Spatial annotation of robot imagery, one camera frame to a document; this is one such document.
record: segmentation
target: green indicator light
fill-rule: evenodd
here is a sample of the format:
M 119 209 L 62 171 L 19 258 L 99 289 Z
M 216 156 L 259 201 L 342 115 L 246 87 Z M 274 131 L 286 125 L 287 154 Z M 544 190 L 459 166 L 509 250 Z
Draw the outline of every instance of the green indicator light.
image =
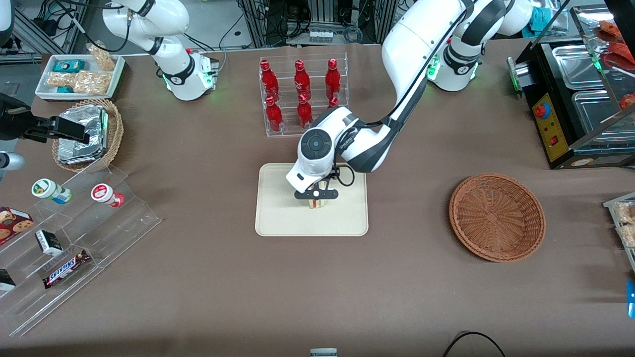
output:
M 169 91 L 172 91 L 172 88 L 170 88 L 170 82 L 168 82 L 168 79 L 165 78 L 165 75 L 163 75 L 163 80 L 165 81 L 165 87 L 167 87 Z
M 437 70 L 439 69 L 438 56 L 432 58 L 432 63 L 428 66 L 428 79 L 433 81 L 436 78 Z
M 600 64 L 599 60 L 597 60 L 597 58 L 593 58 L 593 66 L 595 66 L 598 71 L 602 71 L 602 65 Z

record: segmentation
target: snickers bar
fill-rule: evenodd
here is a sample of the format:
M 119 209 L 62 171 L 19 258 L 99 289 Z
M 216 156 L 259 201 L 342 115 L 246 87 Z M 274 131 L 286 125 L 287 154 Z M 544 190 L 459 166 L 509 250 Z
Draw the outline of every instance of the snickers bar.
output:
M 48 289 L 51 286 L 57 284 L 66 278 L 70 273 L 75 271 L 80 265 L 90 260 L 88 254 L 86 254 L 86 250 L 82 250 L 81 253 L 74 256 L 68 262 L 64 263 L 61 267 L 59 267 L 56 271 L 51 273 L 47 278 L 42 279 L 44 282 L 44 288 Z

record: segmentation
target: stainless steel tray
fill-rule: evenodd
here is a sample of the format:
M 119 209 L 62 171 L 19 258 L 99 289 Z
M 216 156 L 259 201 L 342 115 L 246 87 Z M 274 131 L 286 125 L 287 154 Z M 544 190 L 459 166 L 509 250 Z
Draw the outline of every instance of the stainless steel tray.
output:
M 617 112 L 605 90 L 579 91 L 571 96 L 571 100 L 587 133 Z M 615 124 L 593 140 L 597 142 L 635 140 L 635 123 Z
M 558 62 L 567 88 L 572 90 L 604 88 L 598 70 L 593 67 L 593 61 L 583 44 L 556 47 L 551 53 Z

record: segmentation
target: yellow control panel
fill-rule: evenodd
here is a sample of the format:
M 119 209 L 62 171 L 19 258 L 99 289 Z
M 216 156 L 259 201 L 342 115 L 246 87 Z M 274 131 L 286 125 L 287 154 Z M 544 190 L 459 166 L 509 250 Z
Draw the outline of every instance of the yellow control panel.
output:
M 554 106 L 549 98 L 549 93 L 545 94 L 532 108 L 533 116 L 538 124 L 542 144 L 547 150 L 550 162 L 554 162 L 560 156 L 569 151 L 565 135 L 560 127 L 560 122 L 554 111 Z

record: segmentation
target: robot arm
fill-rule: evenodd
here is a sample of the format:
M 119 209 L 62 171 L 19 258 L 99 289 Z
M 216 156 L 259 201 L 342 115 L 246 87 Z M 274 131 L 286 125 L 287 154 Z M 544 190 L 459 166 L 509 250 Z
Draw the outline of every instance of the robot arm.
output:
M 435 83 L 442 89 L 465 88 L 485 42 L 503 26 L 506 32 L 522 29 L 529 21 L 527 9 L 530 17 L 529 0 L 418 0 L 393 27 L 382 48 L 384 66 L 397 92 L 395 107 L 374 123 L 360 120 L 344 107 L 322 113 L 315 127 L 302 135 L 298 160 L 287 181 L 304 193 L 332 175 L 337 154 L 357 172 L 376 170 L 421 99 L 433 56 L 443 53 L 448 59 L 441 60 Z M 506 22 L 508 13 L 523 18 Z M 381 128 L 375 132 L 374 126 Z
M 218 71 L 213 69 L 218 68 L 218 62 L 213 64 L 208 57 L 188 53 L 175 37 L 187 31 L 190 21 L 187 9 L 179 0 L 117 2 L 114 8 L 102 12 L 106 27 L 153 57 L 175 97 L 194 100 L 215 88 Z

